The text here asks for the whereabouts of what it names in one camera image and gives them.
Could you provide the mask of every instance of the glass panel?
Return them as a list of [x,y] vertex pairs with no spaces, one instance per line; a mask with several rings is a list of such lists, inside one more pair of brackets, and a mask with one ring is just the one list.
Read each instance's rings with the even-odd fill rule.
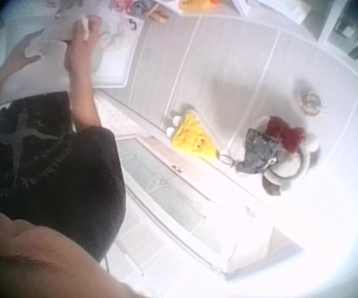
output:
[[216,253],[221,253],[221,243],[211,228],[211,220],[204,220],[193,232],[193,235]]
[[173,172],[136,139],[117,142],[123,168],[150,197],[183,228],[216,253],[232,246],[227,241],[238,229],[215,203]]
[[162,209],[172,216],[182,227],[191,232],[203,218],[188,203],[191,199],[175,188],[160,187],[152,192],[150,196]]

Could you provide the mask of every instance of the yellow plush toy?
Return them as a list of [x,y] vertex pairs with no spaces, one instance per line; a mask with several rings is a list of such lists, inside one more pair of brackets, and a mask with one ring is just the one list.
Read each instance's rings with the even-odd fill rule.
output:
[[168,128],[167,135],[174,149],[206,159],[218,157],[219,150],[196,112],[188,111],[173,122],[177,128]]

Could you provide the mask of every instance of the toy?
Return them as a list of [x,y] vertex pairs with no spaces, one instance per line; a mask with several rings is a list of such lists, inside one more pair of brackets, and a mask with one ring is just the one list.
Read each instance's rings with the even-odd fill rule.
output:
[[[305,140],[300,143],[295,153],[286,157],[279,158],[279,162],[270,166],[264,171],[264,178],[271,184],[277,186],[279,195],[282,192],[289,191],[293,183],[305,177],[309,168],[313,165],[312,161],[316,160],[314,155],[318,154],[319,142],[317,138],[309,134]],[[264,188],[267,190],[268,182],[264,181]]]
[[219,155],[211,134],[195,111],[174,117],[173,124],[176,128],[167,128],[167,135],[174,149],[207,159],[216,159]]

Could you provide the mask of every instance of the tiled floor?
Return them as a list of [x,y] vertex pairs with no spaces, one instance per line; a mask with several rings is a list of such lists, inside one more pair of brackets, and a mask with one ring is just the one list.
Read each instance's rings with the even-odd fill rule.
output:
[[108,102],[96,99],[96,107],[102,126],[111,130],[116,137],[130,134],[139,134],[145,137],[149,135],[145,129]]

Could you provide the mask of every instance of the clutter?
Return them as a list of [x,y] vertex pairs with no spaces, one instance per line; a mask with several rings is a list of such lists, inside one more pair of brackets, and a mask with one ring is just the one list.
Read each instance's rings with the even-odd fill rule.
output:
[[101,31],[99,47],[106,52],[115,52],[127,47],[137,38],[137,25],[131,18],[123,19],[117,29],[116,34],[111,34],[109,30]]
[[216,159],[219,150],[211,133],[195,111],[173,119],[174,127],[167,128],[174,149],[207,159]]
[[149,13],[149,18],[157,21],[158,23],[165,24],[169,19],[169,16],[161,10],[155,10]]
[[133,6],[132,0],[112,0],[109,8],[118,12],[130,13]]
[[277,152],[281,149],[278,141],[255,129],[248,130],[244,147],[244,161],[236,163],[236,171],[245,174],[263,173],[277,162]]
[[149,9],[149,5],[144,0],[135,1],[132,5],[132,13],[135,16],[142,16],[146,14],[148,9]]
[[200,11],[210,5],[210,0],[179,0],[179,8],[183,11]]
[[318,158],[319,143],[302,128],[291,127],[279,117],[262,117],[248,131],[244,161],[235,161],[237,173],[263,173],[262,185],[271,196],[289,191],[305,177]]
[[317,138],[314,135],[307,135],[296,153],[289,155],[287,160],[267,168],[264,177],[278,186],[280,193],[289,191],[294,182],[305,177],[313,155],[318,155],[318,149]]
[[271,117],[265,131],[266,135],[281,142],[289,154],[295,153],[299,144],[305,139],[305,131],[291,127],[279,117]]

